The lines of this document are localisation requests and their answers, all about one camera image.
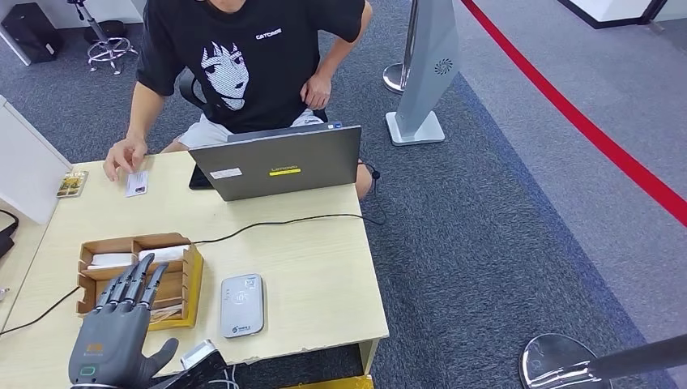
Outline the person's left hand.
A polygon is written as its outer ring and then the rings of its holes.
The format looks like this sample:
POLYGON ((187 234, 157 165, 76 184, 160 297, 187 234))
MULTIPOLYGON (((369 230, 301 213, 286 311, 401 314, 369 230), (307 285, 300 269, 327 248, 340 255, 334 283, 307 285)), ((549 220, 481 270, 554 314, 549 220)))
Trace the person's left hand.
POLYGON ((324 109, 331 98, 331 75, 315 73, 303 84, 300 95, 309 109, 324 109))

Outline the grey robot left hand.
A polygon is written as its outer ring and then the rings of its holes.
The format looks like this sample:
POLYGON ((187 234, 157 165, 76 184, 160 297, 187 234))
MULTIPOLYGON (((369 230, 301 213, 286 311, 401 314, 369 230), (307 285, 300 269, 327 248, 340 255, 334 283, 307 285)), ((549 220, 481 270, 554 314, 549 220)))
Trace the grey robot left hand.
POLYGON ((143 355, 151 308, 167 263, 147 270, 154 254, 111 279, 84 318, 68 364, 72 388, 147 388, 174 357, 179 341, 169 338, 150 357, 143 355))

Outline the person's right hand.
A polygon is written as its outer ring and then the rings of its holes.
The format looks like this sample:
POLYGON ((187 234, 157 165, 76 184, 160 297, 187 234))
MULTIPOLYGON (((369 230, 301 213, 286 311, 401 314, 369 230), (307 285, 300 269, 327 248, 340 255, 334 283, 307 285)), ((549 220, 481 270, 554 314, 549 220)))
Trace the person's right hand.
POLYGON ((141 135, 127 135, 116 142, 110 149, 103 163, 106 177, 115 182, 118 170, 133 173, 142 163, 147 153, 145 138, 141 135))

